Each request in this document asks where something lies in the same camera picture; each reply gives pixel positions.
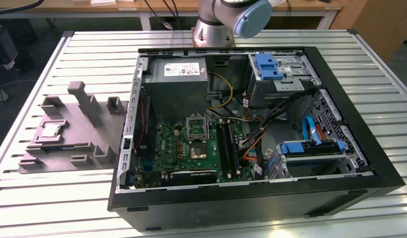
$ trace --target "motherboard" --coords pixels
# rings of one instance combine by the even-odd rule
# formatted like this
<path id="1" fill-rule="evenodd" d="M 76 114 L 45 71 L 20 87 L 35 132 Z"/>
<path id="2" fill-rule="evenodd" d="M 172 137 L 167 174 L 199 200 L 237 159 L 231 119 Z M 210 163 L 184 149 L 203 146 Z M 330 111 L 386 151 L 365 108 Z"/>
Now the motherboard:
<path id="1" fill-rule="evenodd" d="M 237 153 L 230 153 L 239 150 L 242 139 L 242 126 L 234 121 L 187 118 L 180 123 L 159 123 L 154 157 L 142 159 L 140 163 L 143 187 L 160 187 L 167 181 L 174 181 L 170 185 L 183 185 L 175 184 L 175 177 L 180 182 L 192 177 L 196 184 L 251 180 L 249 163 L 242 162 Z"/>

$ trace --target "metal workbench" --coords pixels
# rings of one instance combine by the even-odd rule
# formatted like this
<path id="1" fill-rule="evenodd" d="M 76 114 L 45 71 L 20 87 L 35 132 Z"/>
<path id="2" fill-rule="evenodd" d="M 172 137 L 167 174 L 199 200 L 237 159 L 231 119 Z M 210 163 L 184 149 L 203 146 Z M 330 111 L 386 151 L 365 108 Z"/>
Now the metal workbench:
<path id="1" fill-rule="evenodd" d="M 361 38 L 342 30 L 281 30 L 235 42 L 318 47 L 407 183 L 407 88 Z M 127 100 L 138 48 L 190 46 L 190 31 L 75 32 L 61 38 L 0 147 L 0 237 L 407 237 L 407 185 L 331 217 L 139 234 L 107 212 L 112 170 L 16 172 L 40 122 L 44 96 L 72 102 L 67 85 L 80 80 L 99 101 L 108 96 Z"/>

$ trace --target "power supply label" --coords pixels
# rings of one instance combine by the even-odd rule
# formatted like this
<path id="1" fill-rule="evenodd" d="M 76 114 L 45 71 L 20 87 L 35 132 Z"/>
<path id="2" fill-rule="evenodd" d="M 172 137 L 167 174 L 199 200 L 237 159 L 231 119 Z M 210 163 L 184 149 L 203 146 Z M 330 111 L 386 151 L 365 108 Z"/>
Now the power supply label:
<path id="1" fill-rule="evenodd" d="M 191 76 L 199 73 L 199 63 L 167 63 L 163 67 L 163 76 Z"/>

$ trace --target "floor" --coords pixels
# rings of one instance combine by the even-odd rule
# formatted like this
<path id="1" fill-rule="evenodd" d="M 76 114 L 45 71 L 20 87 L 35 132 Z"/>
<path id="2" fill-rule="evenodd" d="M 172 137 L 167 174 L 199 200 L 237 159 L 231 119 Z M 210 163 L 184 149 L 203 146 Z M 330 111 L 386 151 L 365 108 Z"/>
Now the floor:
<path id="1" fill-rule="evenodd" d="M 182 22 L 182 28 L 190 29 L 194 20 Z M 17 113 L 22 107 L 33 81 L 40 76 L 44 65 L 52 54 L 60 35 L 65 30 L 73 31 L 109 31 L 109 30 L 140 30 L 138 18 L 93 18 L 93 19 L 56 19 L 56 27 L 49 28 L 44 19 L 31 19 L 31 25 L 37 34 L 39 41 L 25 46 L 33 61 L 33 68 L 18 76 L 0 76 L 0 85 L 18 80 L 4 87 L 12 99 L 8 103 L 0 103 L 0 144 L 10 128 Z M 154 30 L 163 30 L 160 23 L 151 19 Z M 407 43 L 401 45 L 393 58 L 388 62 L 392 71 L 407 85 Z"/>

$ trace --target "ram slot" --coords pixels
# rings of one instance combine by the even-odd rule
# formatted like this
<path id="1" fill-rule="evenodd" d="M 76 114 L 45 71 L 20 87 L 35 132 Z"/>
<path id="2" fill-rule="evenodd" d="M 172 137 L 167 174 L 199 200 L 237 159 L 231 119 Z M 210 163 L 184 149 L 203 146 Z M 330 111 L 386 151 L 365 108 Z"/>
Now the ram slot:
<path id="1" fill-rule="evenodd" d="M 219 151 L 220 170 L 224 178 L 231 178 L 231 168 L 227 155 L 227 137 L 224 136 L 224 128 L 222 123 L 216 124 L 216 141 Z"/>
<path id="2" fill-rule="evenodd" d="M 228 132 L 228 151 L 230 151 L 230 162 L 231 167 L 234 168 L 234 173 L 237 175 L 239 175 L 239 169 L 241 169 L 241 165 L 238 163 L 238 156 L 237 156 L 237 148 L 235 148 L 235 141 L 234 141 L 234 134 L 233 134 L 233 128 L 231 128 L 231 124 L 227 123 L 224 124 L 224 126 L 227 127 L 226 130 Z"/>

